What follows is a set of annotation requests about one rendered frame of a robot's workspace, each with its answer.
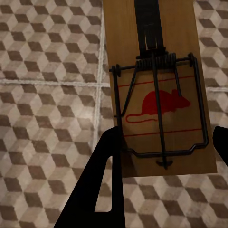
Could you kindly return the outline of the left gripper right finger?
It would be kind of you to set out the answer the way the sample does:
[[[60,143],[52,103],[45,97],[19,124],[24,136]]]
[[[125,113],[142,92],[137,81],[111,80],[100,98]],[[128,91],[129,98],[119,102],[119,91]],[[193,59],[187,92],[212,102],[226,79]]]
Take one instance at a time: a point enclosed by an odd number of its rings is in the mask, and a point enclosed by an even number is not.
[[[228,128],[216,126],[213,132],[214,147],[228,166]]]

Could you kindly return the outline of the mousetrap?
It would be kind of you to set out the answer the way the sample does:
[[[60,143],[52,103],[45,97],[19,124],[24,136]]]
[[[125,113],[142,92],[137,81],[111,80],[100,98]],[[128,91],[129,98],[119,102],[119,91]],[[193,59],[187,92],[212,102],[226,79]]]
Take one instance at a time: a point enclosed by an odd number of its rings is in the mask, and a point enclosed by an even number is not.
[[[193,0],[102,0],[122,178],[217,173]]]

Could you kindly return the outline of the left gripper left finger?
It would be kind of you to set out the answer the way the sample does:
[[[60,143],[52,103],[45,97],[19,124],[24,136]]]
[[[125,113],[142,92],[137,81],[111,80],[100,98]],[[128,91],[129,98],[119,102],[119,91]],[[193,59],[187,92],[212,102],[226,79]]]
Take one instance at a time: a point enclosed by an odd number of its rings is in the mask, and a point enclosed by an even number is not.
[[[95,212],[107,159],[112,158],[112,210]],[[125,228],[119,128],[105,131],[54,228]]]

